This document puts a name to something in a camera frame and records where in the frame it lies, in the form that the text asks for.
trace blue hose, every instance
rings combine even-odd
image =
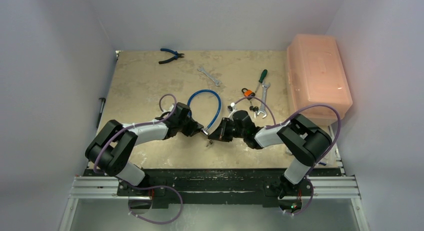
[[[218,110],[216,111],[215,117],[213,117],[212,121],[211,121],[211,122],[209,123],[209,125],[206,127],[206,129],[209,129],[209,128],[210,128],[210,127],[214,124],[214,122],[217,120],[218,115],[219,115],[219,114],[220,114],[220,112],[221,112],[221,99],[220,99],[220,96],[219,96],[219,95],[218,95],[215,91],[210,90],[210,89],[202,89],[202,90],[199,90],[199,91],[197,91],[197,92],[193,93],[193,94],[190,96],[190,98],[188,99],[187,105],[188,105],[188,106],[190,106],[190,103],[192,102],[192,99],[193,99],[196,95],[198,95],[198,94],[200,94],[200,93],[211,93],[211,94],[215,95],[215,97],[218,99]]]

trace beige tabletop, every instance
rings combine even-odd
[[[214,131],[222,117],[227,117],[227,106],[243,95],[242,88],[254,90],[262,70],[268,75],[264,83],[271,86],[266,103],[277,122],[289,116],[285,76],[285,51],[180,51],[184,58],[158,64],[172,56],[161,51],[122,51],[116,64],[113,80],[101,119],[100,128],[111,119],[120,123],[151,121],[162,112],[159,99],[174,94],[178,102],[187,103],[196,91],[211,89],[222,100],[221,113],[209,129]],[[212,74],[222,84],[215,84],[198,67]],[[257,97],[262,95],[259,88]],[[171,97],[162,101],[164,109],[173,103]],[[247,110],[257,126],[271,125],[271,115],[264,119],[253,117],[249,102],[241,101],[237,108]],[[214,117],[218,101],[211,93],[202,93],[191,102],[192,117],[205,127]],[[215,141],[206,147],[206,136],[199,133],[186,137],[178,133],[167,140],[151,141],[134,147],[130,161],[143,168],[287,168],[293,157],[285,145],[274,145],[261,150],[250,149],[242,139],[232,142]]]

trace pliers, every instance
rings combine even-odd
[[[173,60],[176,60],[176,59],[178,59],[178,58],[184,58],[184,53],[178,53],[177,51],[173,51],[173,50],[171,50],[171,49],[161,48],[161,49],[160,49],[160,51],[168,52],[168,53],[171,53],[171,54],[173,54],[173,55],[174,55],[174,56],[173,56],[172,58],[170,58],[170,59],[163,60],[163,61],[159,61],[159,64],[160,64],[160,65],[167,64],[167,63],[169,63],[169,62],[171,62],[171,61],[173,61]]]

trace storage container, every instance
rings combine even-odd
[[[287,93],[290,112],[325,103],[343,118],[352,106],[345,71],[336,39],[328,35],[298,34],[287,48]],[[302,112],[317,125],[330,125],[337,118],[326,107]]]

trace combination wrench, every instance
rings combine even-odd
[[[216,86],[219,86],[223,83],[218,79],[214,78],[210,73],[206,72],[203,67],[199,67],[197,70],[204,73],[209,79],[211,79],[215,83]]]
[[[271,86],[271,83],[265,84],[262,83],[262,101],[264,103],[267,102],[267,89]],[[265,104],[262,102],[260,103],[260,108],[256,112],[256,115],[259,116],[259,114],[263,114],[262,119],[264,119],[267,116],[267,111],[265,110]]]

